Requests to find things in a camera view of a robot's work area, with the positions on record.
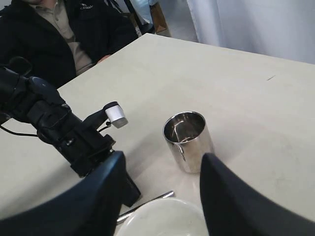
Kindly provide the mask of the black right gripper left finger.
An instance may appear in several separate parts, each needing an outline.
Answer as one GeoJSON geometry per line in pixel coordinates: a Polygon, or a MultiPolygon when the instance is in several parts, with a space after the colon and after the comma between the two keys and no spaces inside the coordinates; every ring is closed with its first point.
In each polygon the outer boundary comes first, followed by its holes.
{"type": "Polygon", "coordinates": [[[112,236],[123,203],[126,159],[114,152],[59,196],[1,220],[2,236],[112,236]]]}

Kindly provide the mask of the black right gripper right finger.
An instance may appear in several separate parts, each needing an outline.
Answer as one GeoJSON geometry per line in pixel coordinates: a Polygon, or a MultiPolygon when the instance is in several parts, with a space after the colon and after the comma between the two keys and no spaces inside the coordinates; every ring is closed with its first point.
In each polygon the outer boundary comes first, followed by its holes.
{"type": "Polygon", "coordinates": [[[212,153],[203,155],[200,198],[211,236],[313,236],[315,223],[269,200],[212,153]]]}

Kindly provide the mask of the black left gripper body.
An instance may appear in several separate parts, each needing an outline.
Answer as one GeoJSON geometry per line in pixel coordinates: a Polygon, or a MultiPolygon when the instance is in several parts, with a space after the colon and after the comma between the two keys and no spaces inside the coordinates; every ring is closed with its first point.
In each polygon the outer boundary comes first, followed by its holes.
{"type": "Polygon", "coordinates": [[[103,109],[80,120],[70,108],[46,108],[36,129],[40,140],[52,145],[79,177],[86,177],[113,153],[113,138],[98,131],[103,123],[112,125],[103,109]]]}

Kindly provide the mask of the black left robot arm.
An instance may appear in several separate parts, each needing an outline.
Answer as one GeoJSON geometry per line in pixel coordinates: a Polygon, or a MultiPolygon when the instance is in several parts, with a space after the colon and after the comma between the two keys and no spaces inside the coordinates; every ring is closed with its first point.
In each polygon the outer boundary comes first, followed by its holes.
{"type": "Polygon", "coordinates": [[[0,68],[0,111],[31,124],[37,137],[52,145],[79,177],[91,174],[113,153],[115,141],[102,136],[102,124],[121,128],[128,120],[118,102],[80,120],[55,87],[39,77],[26,78],[0,68]]]}

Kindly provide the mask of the person hand at table edge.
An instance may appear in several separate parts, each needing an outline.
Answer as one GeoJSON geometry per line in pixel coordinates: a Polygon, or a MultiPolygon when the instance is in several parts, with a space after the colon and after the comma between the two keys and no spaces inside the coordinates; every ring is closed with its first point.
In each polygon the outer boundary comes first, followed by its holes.
{"type": "Polygon", "coordinates": [[[105,59],[109,58],[110,56],[111,56],[110,54],[103,56],[100,60],[98,60],[97,64],[104,61],[105,59]]]}

